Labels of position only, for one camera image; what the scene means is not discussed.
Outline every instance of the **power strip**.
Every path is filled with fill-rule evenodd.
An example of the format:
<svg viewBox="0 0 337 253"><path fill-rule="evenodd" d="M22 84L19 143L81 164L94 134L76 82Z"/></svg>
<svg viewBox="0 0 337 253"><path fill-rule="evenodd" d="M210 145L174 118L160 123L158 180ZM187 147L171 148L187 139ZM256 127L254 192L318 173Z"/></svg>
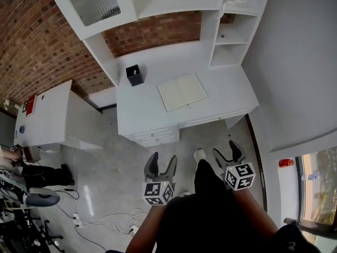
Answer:
<svg viewBox="0 0 337 253"><path fill-rule="evenodd" d="M77 226L79 228L83 228L82 221L80 220L80 216L77 213L74 213L73 215L74 215L74 218L75 218L73 220L75 226Z"/></svg>

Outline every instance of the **black pants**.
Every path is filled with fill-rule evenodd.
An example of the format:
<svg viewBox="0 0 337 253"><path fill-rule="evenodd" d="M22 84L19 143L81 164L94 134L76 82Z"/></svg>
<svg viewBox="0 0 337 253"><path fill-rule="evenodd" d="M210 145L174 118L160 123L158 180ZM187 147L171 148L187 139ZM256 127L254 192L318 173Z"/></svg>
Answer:
<svg viewBox="0 0 337 253"><path fill-rule="evenodd" d="M67 186L69 178L63 169L54 169L45 166L24 166L22 176L27 188L43 188L47 186Z"/></svg>
<svg viewBox="0 0 337 253"><path fill-rule="evenodd" d="M252 247L257 241L252 226L206 160L199 162L194 185L195 194L167 204L156 252L245 252Z"/></svg>

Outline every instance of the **floor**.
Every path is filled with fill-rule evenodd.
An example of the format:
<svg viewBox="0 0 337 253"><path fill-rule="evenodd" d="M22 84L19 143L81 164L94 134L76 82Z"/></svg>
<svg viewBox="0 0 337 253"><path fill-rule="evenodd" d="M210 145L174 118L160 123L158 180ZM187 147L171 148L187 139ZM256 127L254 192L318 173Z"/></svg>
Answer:
<svg viewBox="0 0 337 253"><path fill-rule="evenodd" d="M250 191L262 205L262 188L257 167L253 143L245 119L242 119L231 130L227 130L224 121L208 123L182 129L181 140L171 144L160 145L150 149L144 148L117 133L116 109L103 112L106 123L105 147L99 151L82 151L69 147L62 147L61 153L43 153L42 165L58 168L66 162L76 177L76 189L80 198L76 201L76 211L83 222L95 222L102 217L125 213L124 215L110 216L100 221L109 228L114 228L118 222L123 232L128 232L129 213L134 208L141 208L148 212L149 206L143 201L141 184L144 182L144 166L149 157L159 152L160 171L166 170L170 158L175 154L178 166L174 182L175 195L183 191L194 191L193 180L196 162L193 158L195 149L202 147L206 157L217 174L221 169L212 156L212 148L217 148L225 157L231 157L228 145L229 139L239 143L245 150L247 162L253 162L256 178ZM53 190L63 187L51 187ZM67 195L60 193L59 206L71 215L74 202ZM104 252L74 230L74 223L64 215L57 206L40 208L42 218L49 219L54 234L63 235L60 244L66 253L73 252ZM100 244L105 249L125 252L130 241L128 237L111 232L108 228L90 225L78 229L84 237Z"/></svg>

